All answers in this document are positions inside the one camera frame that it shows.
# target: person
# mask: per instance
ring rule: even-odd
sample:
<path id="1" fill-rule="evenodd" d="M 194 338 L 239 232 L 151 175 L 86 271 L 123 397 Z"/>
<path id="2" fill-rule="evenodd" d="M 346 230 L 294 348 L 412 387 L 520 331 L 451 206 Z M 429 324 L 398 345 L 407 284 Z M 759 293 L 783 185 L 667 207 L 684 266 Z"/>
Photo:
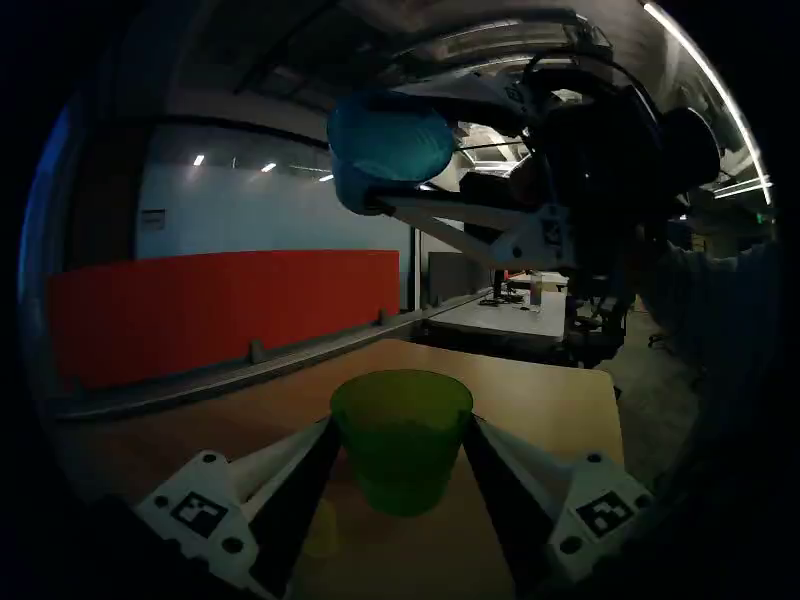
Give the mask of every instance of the person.
<path id="1" fill-rule="evenodd" d="M 628 284 L 678 355 L 705 371 L 695 427 L 703 436 L 730 434 L 753 417 L 751 399 L 775 358 L 779 256 L 772 241 L 716 259 L 645 240 L 641 230 L 626 252 Z"/>

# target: ceiling light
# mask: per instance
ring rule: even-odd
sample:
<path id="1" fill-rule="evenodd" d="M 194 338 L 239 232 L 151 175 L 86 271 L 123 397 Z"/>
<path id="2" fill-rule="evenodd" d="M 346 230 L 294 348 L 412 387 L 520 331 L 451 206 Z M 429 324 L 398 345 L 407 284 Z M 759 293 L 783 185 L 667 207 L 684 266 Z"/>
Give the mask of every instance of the ceiling light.
<path id="1" fill-rule="evenodd" d="M 736 123 L 736 127 L 739 129 L 739 133 L 744 139 L 745 146 L 747 146 L 747 150 L 750 152 L 750 156 L 753 157 L 753 165 L 755 165 L 756 173 L 758 173 L 758 179 L 761 181 L 761 186 L 764 189 L 764 201 L 769 205 L 772 204 L 772 199 L 770 198 L 769 191 L 767 188 L 767 176 L 764 172 L 764 167 L 761 164 L 761 157 L 759 156 L 758 148 L 756 147 L 755 141 L 750 136 L 750 130 L 744 123 L 744 119 L 742 118 L 742 114 L 739 112 L 739 107 L 736 105 L 736 102 L 733 100 L 733 97 L 728 92 L 727 88 L 722 84 L 722 82 L 717 77 L 717 74 L 714 72 L 714 69 L 711 68 L 711 65 L 708 64 L 705 57 L 702 55 L 700 50 L 687 38 L 684 33 L 681 31 L 680 26 L 672 20 L 672 18 L 667 15 L 661 8 L 648 2 L 644 5 L 644 9 L 661 25 L 666 29 L 672 36 L 678 40 L 678 43 L 683 46 L 683 49 L 689 53 L 689 55 L 694 59 L 694 62 L 697 63 L 697 66 L 700 67 L 700 70 L 705 73 L 708 80 L 711 82 L 711 85 L 717 90 L 717 93 L 722 98 L 722 101 L 725 103 L 725 107 L 728 109 L 728 112 L 731 114 L 734 123 Z"/>
<path id="2" fill-rule="evenodd" d="M 732 183 L 731 185 L 726 185 L 723 188 L 717 188 L 716 190 L 714 190 L 714 193 L 718 194 L 720 192 L 726 192 L 728 190 L 733 190 L 733 189 L 736 189 L 738 187 L 742 187 L 743 185 L 747 185 L 747 184 L 752 185 L 752 184 L 754 184 L 756 182 L 758 182 L 758 177 L 756 177 L 754 179 L 748 179 L 747 181 L 740 181 L 739 183 Z"/>
<path id="3" fill-rule="evenodd" d="M 522 21 L 519 19 L 502 19 L 500 21 L 493 21 L 491 23 L 483 23 L 481 25 L 476 25 L 475 27 L 470 27 L 469 29 L 462 29 L 461 31 L 456 31 L 455 33 L 451 33 L 449 35 L 443 35 L 440 38 L 436 38 L 432 40 L 431 43 L 441 43 L 451 40 L 453 38 L 462 36 L 462 35 L 470 35 L 473 33 L 479 33 L 481 31 L 486 31 L 487 29 L 496 29 L 498 27 L 510 27 L 512 25 L 521 25 Z"/>
<path id="4" fill-rule="evenodd" d="M 767 182 L 767 187 L 772 187 L 772 184 Z M 727 198 L 728 196 L 735 196 L 736 194 L 744 194 L 745 192 L 752 192 L 753 190 L 760 190 L 764 189 L 762 185 L 751 185 L 747 188 L 742 188 L 741 190 L 733 190 L 732 192 L 725 192 L 724 194 L 714 194 L 714 198 Z"/>

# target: yellow object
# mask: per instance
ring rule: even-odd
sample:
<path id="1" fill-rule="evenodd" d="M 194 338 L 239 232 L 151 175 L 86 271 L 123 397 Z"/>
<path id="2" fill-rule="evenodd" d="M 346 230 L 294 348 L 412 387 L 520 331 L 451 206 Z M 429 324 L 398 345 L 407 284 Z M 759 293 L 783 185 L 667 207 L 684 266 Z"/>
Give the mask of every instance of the yellow object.
<path id="1" fill-rule="evenodd" d="M 328 558 L 339 551 L 339 534 L 336 528 L 336 510 L 324 498 L 308 528 L 303 552 L 311 558 Z"/>

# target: ceiling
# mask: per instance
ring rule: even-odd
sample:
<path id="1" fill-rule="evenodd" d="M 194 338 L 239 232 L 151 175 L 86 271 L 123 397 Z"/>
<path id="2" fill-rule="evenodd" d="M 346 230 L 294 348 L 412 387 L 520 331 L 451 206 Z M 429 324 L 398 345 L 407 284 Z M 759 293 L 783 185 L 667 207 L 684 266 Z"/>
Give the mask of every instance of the ceiling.
<path id="1" fill-rule="evenodd" d="M 638 0 L 219 0 L 178 81 L 325 114 L 355 89 L 460 71 L 513 73 L 537 51 L 566 44 L 608 49 L 662 109 L 699 110 L 727 148 L 725 170 L 753 176 L 721 98 Z M 466 125 L 457 136 L 461 146 L 509 141 Z M 525 152 L 511 145 L 467 154 L 460 166 L 469 169 L 476 161 L 511 165 Z"/>

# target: wooden table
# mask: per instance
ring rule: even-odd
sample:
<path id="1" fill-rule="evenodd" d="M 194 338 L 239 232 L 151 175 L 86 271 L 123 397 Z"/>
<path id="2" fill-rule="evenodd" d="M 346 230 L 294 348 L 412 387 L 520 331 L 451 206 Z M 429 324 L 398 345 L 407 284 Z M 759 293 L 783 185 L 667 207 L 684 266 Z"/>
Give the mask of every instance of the wooden table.
<path id="1" fill-rule="evenodd" d="M 200 450 L 215 449 L 230 459 L 249 454 L 327 414 L 341 383 L 398 368 L 460 379 L 473 393 L 476 414 L 560 458 L 602 450 L 622 463 L 616 402 L 606 373 L 397 340 L 213 400 L 124 421 L 61 425 L 56 442 L 75 484 L 94 482 L 94 492 L 116 492 L 136 503 Z M 336 510 L 339 552 L 328 559 L 301 555 L 294 598 L 513 597 L 508 568 L 463 452 L 442 502 L 414 519 L 370 509 L 343 454 L 325 497 Z"/>
<path id="2" fill-rule="evenodd" d="M 523 306 L 529 306 L 530 291 L 522 291 L 520 295 L 523 296 L 522 302 L 499 306 L 486 306 L 480 300 L 473 300 L 439 313 L 428 321 L 440 327 L 470 333 L 512 336 L 543 347 L 564 339 L 566 294 L 542 292 L 542 308 L 539 312 L 522 310 Z"/>

